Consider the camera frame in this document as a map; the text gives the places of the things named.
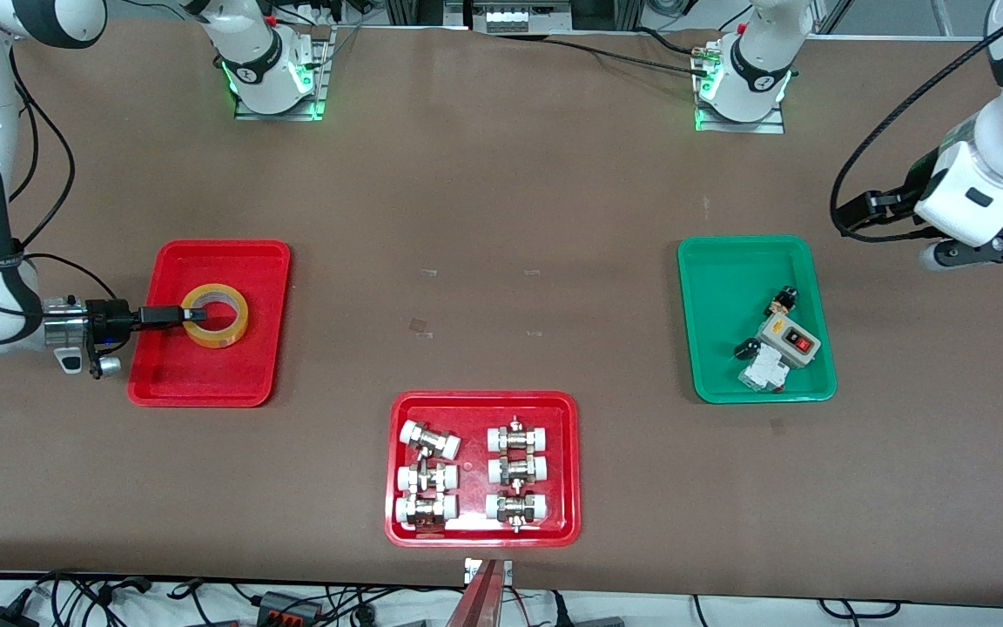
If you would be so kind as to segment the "red tray holding fittings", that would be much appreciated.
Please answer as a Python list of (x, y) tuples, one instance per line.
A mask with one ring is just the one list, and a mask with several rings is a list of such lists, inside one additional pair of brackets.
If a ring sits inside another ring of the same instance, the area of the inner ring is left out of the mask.
[[(387, 540), (413, 548), (561, 548), (580, 535), (582, 507), (580, 489), (580, 431), (574, 398), (557, 390), (410, 390), (391, 408), (390, 440), (387, 445), (385, 532)], [(506, 426), (514, 417), (530, 428), (545, 428), (545, 452), (529, 454), (509, 451), (510, 460), (541, 455), (547, 460), (547, 480), (501, 487), (488, 480), (487, 462), (499, 453), (489, 452), (487, 431)], [(454, 461), (420, 457), (399, 441), (406, 421), (425, 423), (433, 431), (449, 431), (461, 438)], [(446, 527), (411, 529), (394, 519), (394, 500), (409, 496), (395, 487), (398, 467), (420, 460), (445, 462), (459, 469), (459, 487), (446, 495), (457, 495), (459, 516)], [(522, 496), (537, 493), (547, 497), (549, 514), (538, 528), (514, 533), (506, 524), (486, 516), (485, 496), (494, 493)]]

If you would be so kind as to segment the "white circuit breaker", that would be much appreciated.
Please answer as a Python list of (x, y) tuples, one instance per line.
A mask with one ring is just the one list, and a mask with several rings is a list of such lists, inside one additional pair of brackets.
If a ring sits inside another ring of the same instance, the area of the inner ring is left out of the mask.
[(758, 341), (760, 342), (759, 354), (755, 360), (744, 361), (745, 366), (737, 375), (737, 380), (749, 389), (780, 392), (784, 389), (785, 380), (791, 372), (791, 367), (785, 364), (783, 354), (779, 350)]

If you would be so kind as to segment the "yellow tape roll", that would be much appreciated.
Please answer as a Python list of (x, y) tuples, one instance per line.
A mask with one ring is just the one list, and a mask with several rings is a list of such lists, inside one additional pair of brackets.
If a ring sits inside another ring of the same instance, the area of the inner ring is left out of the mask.
[[(233, 320), (230, 325), (220, 329), (208, 329), (200, 325), (194, 310), (202, 310), (202, 313), (206, 314), (206, 307), (211, 303), (222, 303), (232, 310)], [(223, 349), (233, 346), (246, 336), (248, 316), (250, 316), (248, 303), (246, 297), (235, 288), (224, 283), (204, 283), (188, 291), (180, 306), (187, 311), (182, 324), (184, 332), (196, 345)]]

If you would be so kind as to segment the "grey switch box red button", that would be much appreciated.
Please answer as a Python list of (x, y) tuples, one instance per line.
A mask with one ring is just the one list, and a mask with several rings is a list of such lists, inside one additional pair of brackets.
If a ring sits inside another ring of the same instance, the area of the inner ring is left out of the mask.
[(788, 314), (773, 313), (755, 334), (757, 341), (780, 353), (781, 361), (795, 369), (803, 369), (815, 360), (823, 342), (793, 321)]

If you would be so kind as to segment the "empty red plastic tray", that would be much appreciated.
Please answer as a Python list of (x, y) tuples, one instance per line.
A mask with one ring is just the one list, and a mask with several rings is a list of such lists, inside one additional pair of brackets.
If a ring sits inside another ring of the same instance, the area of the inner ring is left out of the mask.
[[(246, 336), (233, 346), (196, 345), (183, 327), (143, 332), (127, 382), (143, 408), (257, 408), (273, 389), (292, 253), (279, 239), (173, 239), (157, 253), (148, 306), (179, 305), (204, 283), (224, 283), (246, 297)], [(222, 303), (206, 307), (205, 328), (231, 324)]]

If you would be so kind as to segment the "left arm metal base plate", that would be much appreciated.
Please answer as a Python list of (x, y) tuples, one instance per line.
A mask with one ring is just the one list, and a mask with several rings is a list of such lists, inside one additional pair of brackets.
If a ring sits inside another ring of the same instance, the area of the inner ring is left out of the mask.
[(714, 107), (714, 94), (722, 79), (727, 76), (721, 60), (721, 41), (709, 41), (704, 47), (691, 52), (691, 68), (703, 71), (701, 77), (692, 79), (694, 91), (694, 131), (755, 132), (755, 134), (784, 134), (784, 89), (777, 92), (777, 100), (763, 118), (735, 120), (728, 118)]

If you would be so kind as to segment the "small silver bracket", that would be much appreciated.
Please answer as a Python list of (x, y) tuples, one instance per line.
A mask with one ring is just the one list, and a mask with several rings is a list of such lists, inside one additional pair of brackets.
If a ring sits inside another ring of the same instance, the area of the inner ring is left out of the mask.
[(474, 559), (467, 558), (465, 563), (463, 563), (463, 583), (466, 586), (474, 581), (478, 576), (479, 571), (484, 570), (487, 566), (493, 564), (495, 566), (495, 574), (501, 576), (501, 586), (513, 587), (514, 579), (514, 563), (513, 560), (501, 560), (501, 559)]

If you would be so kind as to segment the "green plastic tray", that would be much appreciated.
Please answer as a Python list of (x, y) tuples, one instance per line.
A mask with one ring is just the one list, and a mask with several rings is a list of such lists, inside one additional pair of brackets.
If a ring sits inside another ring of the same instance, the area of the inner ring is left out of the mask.
[[(692, 237), (677, 249), (686, 340), (694, 388), (712, 404), (817, 402), (838, 389), (831, 338), (811, 247), (791, 234)], [(748, 361), (735, 350), (755, 337), (768, 306), (785, 288), (795, 290), (788, 314), (809, 339), (815, 356), (791, 367), (781, 390), (755, 390), (739, 380)]]

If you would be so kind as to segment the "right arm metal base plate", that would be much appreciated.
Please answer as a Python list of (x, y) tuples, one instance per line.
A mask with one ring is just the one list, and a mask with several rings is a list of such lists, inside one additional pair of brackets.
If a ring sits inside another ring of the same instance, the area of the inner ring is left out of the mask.
[(278, 106), (288, 104), (286, 110), (258, 111), (248, 107), (246, 87), (239, 87), (228, 77), (228, 89), (234, 99), (233, 117), (236, 120), (290, 120), (290, 122), (315, 122), (323, 119), (329, 97), (333, 54), (337, 51), (337, 29), (331, 29), (327, 38), (314, 38), (310, 33), (292, 31), (290, 38), (283, 38), (286, 53), (279, 67), (290, 72), (290, 83), (272, 79), (270, 85), (283, 91), (282, 96), (256, 95), (258, 105)]

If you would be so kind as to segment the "red metal bar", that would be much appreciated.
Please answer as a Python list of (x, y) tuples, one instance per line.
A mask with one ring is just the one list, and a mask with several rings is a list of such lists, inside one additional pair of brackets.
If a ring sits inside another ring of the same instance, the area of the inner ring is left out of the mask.
[(501, 576), (490, 564), (463, 591), (445, 627), (501, 626), (501, 596), (510, 587), (501, 586)]

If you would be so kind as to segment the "black box orange connectors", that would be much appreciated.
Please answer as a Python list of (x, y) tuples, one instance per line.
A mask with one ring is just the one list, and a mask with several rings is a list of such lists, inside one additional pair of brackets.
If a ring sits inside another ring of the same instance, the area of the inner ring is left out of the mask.
[(313, 600), (268, 591), (255, 596), (258, 615), (255, 627), (315, 627), (323, 611)]

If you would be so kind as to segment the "white capped brass pipe fitting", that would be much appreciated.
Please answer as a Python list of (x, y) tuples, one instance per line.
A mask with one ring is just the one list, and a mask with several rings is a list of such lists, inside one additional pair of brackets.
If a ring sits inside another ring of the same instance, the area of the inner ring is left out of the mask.
[(438, 457), (454, 461), (461, 448), (461, 438), (449, 431), (433, 431), (425, 423), (406, 421), (399, 431), (399, 441), (418, 452), (420, 457)]
[(457, 495), (409, 495), (394, 500), (394, 519), (407, 528), (443, 528), (458, 516)]
[(526, 527), (537, 529), (549, 514), (547, 497), (532, 492), (522, 496), (494, 493), (486, 495), (484, 503), (486, 516), (508, 525), (514, 533)]
[(522, 485), (547, 480), (547, 460), (541, 455), (525, 456), (510, 460), (508, 456), (487, 461), (490, 483), (519, 489)]
[(547, 434), (545, 428), (530, 428), (514, 417), (506, 426), (487, 429), (486, 442), (489, 452), (501, 455), (517, 449), (524, 449), (526, 453), (536, 454), (545, 452)]
[(445, 462), (431, 464), (429, 460), (420, 460), (416, 464), (397, 468), (395, 487), (398, 491), (411, 495), (423, 495), (427, 492), (445, 495), (458, 489), (459, 469), (456, 465)]

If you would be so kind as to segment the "white power strip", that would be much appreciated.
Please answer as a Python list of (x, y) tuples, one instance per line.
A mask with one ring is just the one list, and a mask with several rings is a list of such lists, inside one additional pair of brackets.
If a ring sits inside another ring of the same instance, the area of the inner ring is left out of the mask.
[(547, 36), (572, 29), (570, 0), (471, 0), (474, 30), (495, 36)]

